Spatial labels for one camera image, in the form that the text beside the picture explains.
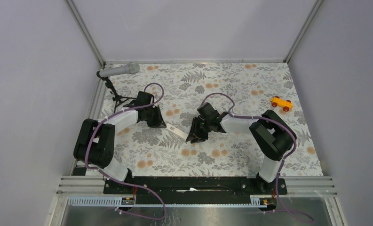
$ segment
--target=orange toy car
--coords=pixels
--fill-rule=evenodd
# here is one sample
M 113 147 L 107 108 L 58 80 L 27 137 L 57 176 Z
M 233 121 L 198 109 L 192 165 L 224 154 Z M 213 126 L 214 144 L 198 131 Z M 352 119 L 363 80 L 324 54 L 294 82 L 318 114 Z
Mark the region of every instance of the orange toy car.
M 283 107 L 283 111 L 288 112 L 292 107 L 292 102 L 290 100 L 282 100 L 278 96 L 274 96 L 271 98 L 272 106 L 273 107 Z

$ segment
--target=gray cylinder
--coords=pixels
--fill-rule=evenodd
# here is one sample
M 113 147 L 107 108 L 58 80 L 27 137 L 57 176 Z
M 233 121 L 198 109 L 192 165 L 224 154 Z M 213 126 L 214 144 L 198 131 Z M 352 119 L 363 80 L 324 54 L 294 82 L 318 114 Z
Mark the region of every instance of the gray cylinder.
M 109 77 L 119 74 L 135 74 L 140 70 L 138 63 L 129 63 L 120 67 L 110 68 L 103 71 L 99 71 L 100 77 Z

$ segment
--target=purple cable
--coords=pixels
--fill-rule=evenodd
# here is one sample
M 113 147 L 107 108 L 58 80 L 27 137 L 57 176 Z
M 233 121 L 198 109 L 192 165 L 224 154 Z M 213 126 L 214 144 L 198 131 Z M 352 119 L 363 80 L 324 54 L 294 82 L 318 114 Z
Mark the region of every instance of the purple cable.
M 206 98 L 204 98 L 203 102 L 201 103 L 201 105 L 204 104 L 204 102 L 207 100 L 207 98 L 209 98 L 210 96 L 212 95 L 215 95 L 215 94 L 218 94 L 218 95 L 222 95 L 224 97 L 227 97 L 231 102 L 232 102 L 232 106 L 229 108 L 228 110 L 228 114 L 230 116 L 232 116 L 233 118 L 237 118 L 237 119 L 262 119 L 262 120 L 266 120 L 266 121 L 269 121 L 269 122 L 272 122 L 274 124 L 276 124 L 277 126 L 279 126 L 280 128 L 282 128 L 284 131 L 286 131 L 290 137 L 292 138 L 293 140 L 293 149 L 288 153 L 288 154 L 285 154 L 282 158 L 282 162 L 279 166 L 279 169 L 278 169 L 278 172 L 276 174 L 276 178 L 275 178 L 275 190 L 276 190 L 276 197 L 278 198 L 279 200 L 279 203 L 280 205 L 284 208 L 284 210 L 276 210 L 275 212 L 287 212 L 289 213 L 292 217 L 294 217 L 296 220 L 299 220 L 301 222 L 304 222 L 304 223 L 307 223 L 307 224 L 313 224 L 315 223 L 315 220 L 312 216 L 310 216 L 309 214 L 307 213 L 304 213 L 304 212 L 301 212 L 301 211 L 298 211 L 298 210 L 289 210 L 288 208 L 285 207 L 285 205 L 283 204 L 282 200 L 280 199 L 279 197 L 279 192 L 278 192 L 278 180 L 279 180 L 279 177 L 280 177 L 280 171 L 282 170 L 283 168 L 283 165 L 285 164 L 285 159 L 287 157 L 289 157 L 297 148 L 297 142 L 296 142 L 296 138 L 294 138 L 293 136 L 293 133 L 288 129 L 286 128 L 284 125 L 280 124 L 279 122 L 277 121 L 274 121 L 272 119 L 268 119 L 268 118 L 265 118 L 265 117 L 262 117 L 262 116 L 242 116 L 242 115 L 233 115 L 231 113 L 231 110 L 233 109 L 233 107 L 235 106 L 235 102 L 232 100 L 232 98 L 224 93 L 211 93 L 209 95 L 206 96 Z M 297 216 L 295 216 L 292 212 L 296 212 L 296 213 L 300 213 L 300 214 L 303 214 L 305 215 L 306 217 L 308 217 L 309 219 L 311 220 L 304 220 L 304 219 L 301 219 Z
M 127 112 L 127 111 L 132 111 L 132 110 L 137 110 L 137 109 L 142 109 L 142 108 L 146 108 L 146 107 L 153 106 L 153 105 L 157 104 L 157 103 L 158 103 L 158 102 L 163 98 L 163 96 L 164 96 L 164 88 L 163 88 L 160 84 L 158 84 L 158 83 L 155 83 L 155 82 L 149 83 L 149 84 L 145 87 L 144 91 L 146 91 L 146 89 L 147 89 L 150 85 L 158 85 L 158 86 L 160 86 L 160 88 L 161 88 L 161 96 L 160 96 L 160 98 L 159 98 L 158 100 L 156 100 L 155 102 L 153 102 L 153 103 L 151 103 L 151 104 L 148 104 L 148 105 L 143 105 L 143 106 L 138 106 L 138 107 L 132 107 L 132 108 L 127 108 L 127 109 L 125 109 L 125 110 L 118 111 L 118 112 L 116 112 L 116 113 L 110 115 L 109 117 L 104 118 L 104 119 L 103 119 L 103 120 L 102 120 L 102 121 L 101 121 L 101 122 L 96 126 L 94 132 L 92 133 L 91 139 L 89 140 L 88 147 L 87 147 L 87 151 L 85 152 L 84 163 L 85 163 L 85 167 L 86 167 L 87 169 L 98 170 L 97 167 L 90 167 L 90 166 L 88 165 L 88 157 L 89 157 L 89 151 L 91 150 L 91 146 L 92 146 L 93 140 L 94 140 L 94 138 L 95 138 L 95 136 L 96 136 L 96 133 L 98 132 L 99 128 L 103 125 L 103 123 L 105 123 L 105 122 L 106 122 L 107 120 L 109 120 L 109 119 L 112 119 L 112 118 L 116 117 L 117 115 L 119 115 L 119 114 L 121 114 L 121 113 L 123 113 L 123 112 Z M 138 216 L 138 217 L 142 217 L 142 218 L 146 218 L 146 219 L 151 219 L 151 220 L 162 220 L 162 219 L 164 219 L 164 218 L 166 217 L 166 215 L 167 215 L 166 205 L 164 204 L 164 202 L 163 202 L 163 200 L 160 198 L 160 196 L 159 196 L 158 194 L 156 194 L 154 191 L 152 191 L 150 188 L 147 188 L 147 187 L 144 187 L 144 186 L 140 186 L 140 185 L 129 184 L 129 183 L 125 183 L 125 182 L 121 182 L 121 181 L 119 181 L 119 180 L 113 179 L 113 178 L 111 178 L 109 175 L 107 175 L 105 172 L 101 171 L 100 169 L 99 169 L 99 172 L 100 172 L 101 174 L 103 174 L 105 177 L 110 178 L 112 181 L 117 182 L 117 183 L 119 183 L 119 184 L 127 185 L 127 186 L 133 186 L 133 187 L 139 187 L 139 188 L 142 188 L 142 189 L 148 190 L 149 192 L 151 192 L 154 196 L 156 196 L 156 197 L 159 199 L 160 203 L 163 205 L 163 211 L 164 211 L 163 216 L 160 217 L 160 218 L 152 218 L 152 217 L 149 217 L 149 216 L 145 216 L 145 215 L 141 215 L 141 214 L 136 214 L 136 213 L 129 213 L 129 212 L 126 212 L 126 211 L 124 211 L 124 213 L 126 213 L 126 214 L 130 214 L 130 215 L 134 215 L 134 216 Z

